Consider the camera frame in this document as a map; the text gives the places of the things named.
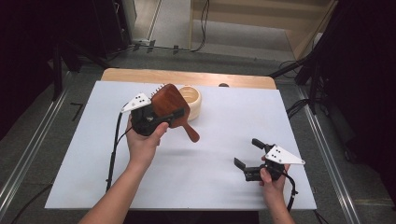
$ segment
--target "gray floor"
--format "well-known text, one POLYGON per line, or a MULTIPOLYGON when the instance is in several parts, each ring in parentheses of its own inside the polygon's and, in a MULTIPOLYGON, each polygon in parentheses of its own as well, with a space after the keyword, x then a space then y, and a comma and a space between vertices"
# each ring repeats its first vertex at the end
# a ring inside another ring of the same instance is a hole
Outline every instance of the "gray floor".
MULTIPOLYGON (((170 4, 175 3, 175 1, 163 0, 162 7, 167 2, 170 4)), ((161 16, 160 11, 158 22, 160 22, 161 16)), ((163 43, 165 46, 168 45, 165 43, 166 41, 175 41, 168 33, 163 32, 163 34, 167 35, 159 35, 159 31, 162 29, 159 23, 155 27, 153 37, 157 39, 157 43, 163 43)), ((281 35, 281 33, 276 31, 276 34, 273 35, 281 35)), ((167 47, 172 47, 175 43, 169 42, 169 44, 171 45, 167 47)), ((110 63, 121 68, 150 68, 265 76, 275 72, 282 62, 290 60, 291 54, 288 46, 284 42, 282 44, 282 41, 279 41, 276 45, 271 44, 271 42, 267 42, 264 45, 272 46, 272 48, 265 50, 270 50, 271 52, 275 50, 280 53, 275 55, 267 51, 267 53, 258 53, 252 56, 246 55, 244 52, 238 55, 241 52, 240 48, 232 50, 230 53, 223 53, 223 50, 219 50, 222 46, 212 48, 209 42, 203 50, 206 52, 180 52, 173 55, 172 51, 166 49, 155 49, 151 53, 146 53, 145 49, 138 51, 129 50, 121 53, 110 63)), ((35 155, 35 159, 21 182, 21 186, 13 197, 3 219, 1 219, 1 223, 10 223, 22 207, 56 176, 80 118, 79 115, 75 121, 72 120, 78 108, 75 105, 71 105, 71 103, 85 104, 88 101, 94 82, 101 78, 102 73, 103 70, 97 65, 85 64, 80 73, 72 74, 73 82, 64 98, 62 107, 52 122, 35 155)), ((294 75, 293 72, 287 74, 287 76, 291 77, 294 75)), ((276 79, 276 86, 281 92, 286 108, 300 99, 297 87, 290 79, 279 77, 276 79)), ((23 151, 34 135, 40 120, 45 116, 50 106, 51 95, 52 87, 50 86, 36 99, 13 126, 8 135, 0 142, 1 186, 4 186, 10 177, 23 151)), ((336 166, 339 168, 346 182, 348 192, 356 206, 361 223, 396 223, 396 213, 391 210, 394 205, 382 186, 378 174, 364 164, 347 162, 344 158, 342 143, 334 131, 331 121, 319 109, 318 119, 332 149, 336 166)), ((302 157, 306 161, 305 170, 314 191, 318 212, 330 223, 347 223, 345 213, 334 190, 332 180, 318 149, 316 138, 305 112, 303 110, 300 111, 290 120, 290 124, 302 157)), ((48 195, 49 191, 46 191, 38 197, 21 215, 18 223, 76 223, 86 213, 86 211, 46 210, 44 209, 44 204, 48 195)), ((312 211, 292 211, 291 213, 298 223, 318 223, 312 211)), ((261 223, 271 223, 267 211, 260 211, 260 221, 261 223)))

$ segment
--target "brown wooden brush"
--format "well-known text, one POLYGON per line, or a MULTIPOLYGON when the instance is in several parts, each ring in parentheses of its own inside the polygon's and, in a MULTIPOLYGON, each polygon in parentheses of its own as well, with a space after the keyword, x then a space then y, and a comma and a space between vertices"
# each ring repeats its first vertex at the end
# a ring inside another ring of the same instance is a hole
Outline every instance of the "brown wooden brush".
POLYGON ((190 107, 175 85, 166 84, 161 89, 159 89, 152 96, 151 104, 154 113, 158 117, 172 114, 174 111, 180 108, 184 108, 183 117, 175 119, 169 127, 176 128, 182 126, 184 130, 186 130, 186 133, 189 136, 190 140, 194 143, 198 142, 200 138, 198 132, 196 132, 187 122, 190 114, 190 107))

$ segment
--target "black backdrop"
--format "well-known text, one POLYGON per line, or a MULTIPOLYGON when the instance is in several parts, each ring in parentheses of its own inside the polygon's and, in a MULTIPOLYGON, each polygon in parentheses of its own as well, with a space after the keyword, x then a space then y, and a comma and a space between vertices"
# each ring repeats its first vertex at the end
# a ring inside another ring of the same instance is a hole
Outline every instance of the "black backdrop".
POLYGON ((0 1, 0 139, 52 83, 55 43, 64 60, 80 54, 65 49, 64 40, 102 58, 128 47, 122 6, 117 14, 115 3, 120 0, 0 1))
POLYGON ((341 112, 331 113, 347 151, 381 174, 396 203, 396 3, 340 0, 325 42, 303 74, 319 65, 324 90, 341 112))

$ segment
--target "cable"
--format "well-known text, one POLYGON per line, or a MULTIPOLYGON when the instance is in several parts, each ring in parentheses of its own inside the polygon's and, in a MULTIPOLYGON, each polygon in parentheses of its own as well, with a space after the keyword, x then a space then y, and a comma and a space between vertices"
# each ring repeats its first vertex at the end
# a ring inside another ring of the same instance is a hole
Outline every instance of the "cable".
MULTIPOLYGON (((284 63, 296 63, 296 62, 297 62, 297 61, 285 61, 285 62, 281 63, 281 64, 277 67, 277 69, 280 69, 284 63)), ((294 77, 288 77, 288 76, 286 76, 286 74, 282 74, 282 76, 283 76, 283 77, 286 77, 286 78, 294 78, 294 77)))
POLYGON ((119 113, 119 118, 117 119, 116 134, 114 137, 114 146, 113 146, 113 151, 111 152, 110 166, 108 168, 108 178, 106 180, 106 182, 107 182, 106 191, 108 191, 110 189, 111 182, 113 180, 113 171, 114 171, 114 163, 116 162, 117 146, 119 145, 121 138, 125 134, 127 134, 129 131, 131 131, 131 129, 132 129, 132 127, 131 127, 128 130, 126 130, 125 133, 123 133, 122 136, 119 138, 119 129, 120 129, 121 118, 122 118, 122 113, 119 113))
POLYGON ((283 176, 285 176, 290 181, 291 186, 292 186, 291 195, 290 195, 290 199, 289 199, 289 203, 288 203, 288 211, 290 212, 291 207, 293 206, 293 203, 294 203, 294 197, 295 197, 296 194, 298 194, 298 192, 296 191, 296 184, 295 184, 293 178, 291 178, 291 176, 289 176, 287 173, 279 171, 279 170, 273 168, 272 166, 267 166, 266 165, 265 168, 266 169, 270 169, 272 171, 275 171, 275 172, 277 172, 279 174, 282 174, 283 176))
POLYGON ((48 189, 50 189, 53 186, 53 181, 55 178, 53 178, 49 184, 44 187, 42 190, 40 190, 40 192, 37 193, 37 195, 35 195, 35 197, 33 197, 22 209, 21 211, 14 217, 14 219, 12 220, 11 224, 16 224, 18 219, 20 218, 20 216, 22 215, 22 213, 26 210, 27 207, 29 207, 29 205, 34 202, 41 194, 43 194, 45 191, 47 191, 48 189))
POLYGON ((176 51, 187 51, 187 52, 196 52, 199 51, 200 49, 202 49, 205 46, 205 42, 206 42, 206 23, 207 23, 207 15, 209 14, 209 6, 210 6, 210 2, 209 0, 206 0, 206 3, 204 5, 204 9, 202 10, 202 14, 201 14, 201 30, 202 30, 202 41, 201 41, 201 45, 197 48, 197 49, 175 49, 175 48, 168 48, 168 47, 156 47, 156 46, 144 46, 144 45, 132 45, 131 48, 128 49, 136 49, 136 48, 147 48, 147 49, 171 49, 171 50, 176 50, 176 51))
POLYGON ((320 224, 323 223, 322 220, 323 220, 324 222, 326 222, 327 224, 329 224, 329 222, 328 222, 326 219, 324 219, 324 217, 321 216, 320 213, 319 213, 316 209, 314 210, 314 213, 315 213, 315 216, 317 217, 318 222, 319 222, 320 224))
POLYGON ((205 41, 206 41, 206 22, 207 22, 207 15, 209 14, 209 0, 206 1, 204 9, 202 10, 202 14, 201 14, 201 29, 202 29, 202 42, 201 45, 197 48, 197 49, 193 49, 192 52, 198 51, 201 48, 203 48, 205 46, 205 41), (203 23, 203 19, 204 19, 204 12, 205 12, 205 8, 206 8, 206 16, 205 16, 205 25, 203 23))

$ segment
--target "human hand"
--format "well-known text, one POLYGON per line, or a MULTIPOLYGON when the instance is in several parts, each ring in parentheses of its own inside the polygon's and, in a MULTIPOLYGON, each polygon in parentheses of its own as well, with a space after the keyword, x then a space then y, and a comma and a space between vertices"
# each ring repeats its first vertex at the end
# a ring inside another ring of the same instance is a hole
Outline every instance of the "human hand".
MULTIPOLYGON (((285 164, 285 172, 287 172, 289 168, 290 165, 285 164)), ((273 181, 270 173, 265 168, 260 170, 260 176, 262 177, 260 185, 262 186, 262 195, 265 204, 267 204, 269 208, 278 206, 279 204, 285 204, 283 188, 285 187, 286 177, 282 175, 277 181, 273 181)))
POLYGON ((130 115, 126 127, 126 131, 129 130, 126 134, 130 154, 128 166, 139 166, 146 171, 151 165, 156 148, 160 144, 161 137, 166 133, 169 124, 163 122, 150 136, 143 136, 132 129, 131 118, 130 115))

